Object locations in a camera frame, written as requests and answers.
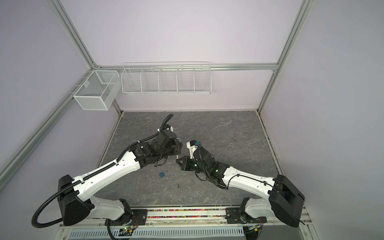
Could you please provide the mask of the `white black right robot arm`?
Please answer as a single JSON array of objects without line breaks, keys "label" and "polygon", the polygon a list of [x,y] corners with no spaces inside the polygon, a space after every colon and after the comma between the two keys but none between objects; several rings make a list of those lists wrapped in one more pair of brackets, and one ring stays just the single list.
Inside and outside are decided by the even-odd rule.
[{"label": "white black right robot arm", "polygon": [[200,142],[188,142],[187,148],[190,154],[176,160],[182,171],[204,174],[205,181],[220,189],[237,188],[257,196],[243,199],[238,208],[241,223],[276,217],[290,227],[300,225],[305,196],[286,176],[262,177],[240,171],[216,161]]}]

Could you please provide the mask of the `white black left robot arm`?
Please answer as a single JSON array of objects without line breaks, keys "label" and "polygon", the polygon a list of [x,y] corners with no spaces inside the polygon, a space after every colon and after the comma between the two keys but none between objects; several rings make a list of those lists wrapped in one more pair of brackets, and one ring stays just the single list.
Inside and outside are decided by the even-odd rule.
[{"label": "white black left robot arm", "polygon": [[[148,165],[159,167],[160,160],[179,155],[183,144],[168,124],[172,117],[169,114],[154,135],[132,143],[115,160],[74,178],[69,175],[60,178],[58,191],[33,214],[32,226],[38,229],[58,223],[72,226],[85,219],[104,219],[106,225],[112,226],[130,224],[134,213],[126,200],[107,200],[95,194],[130,173]],[[54,200],[58,201],[61,218],[40,223],[40,214]]]}]

